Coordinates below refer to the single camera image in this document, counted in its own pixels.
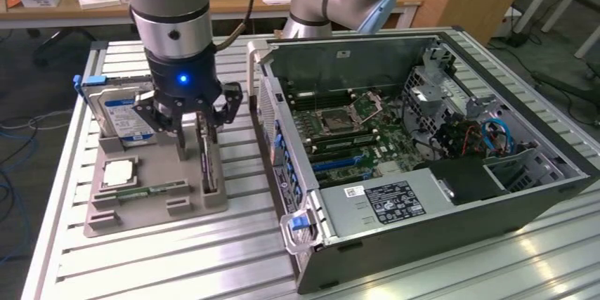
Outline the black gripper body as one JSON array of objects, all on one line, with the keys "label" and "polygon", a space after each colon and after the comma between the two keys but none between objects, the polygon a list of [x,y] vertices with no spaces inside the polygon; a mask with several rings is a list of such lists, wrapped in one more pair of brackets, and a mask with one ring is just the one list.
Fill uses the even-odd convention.
[{"label": "black gripper body", "polygon": [[154,79],[155,98],[170,110],[184,113],[215,111],[223,93],[216,77],[216,46],[188,58],[167,58],[146,49]]}]

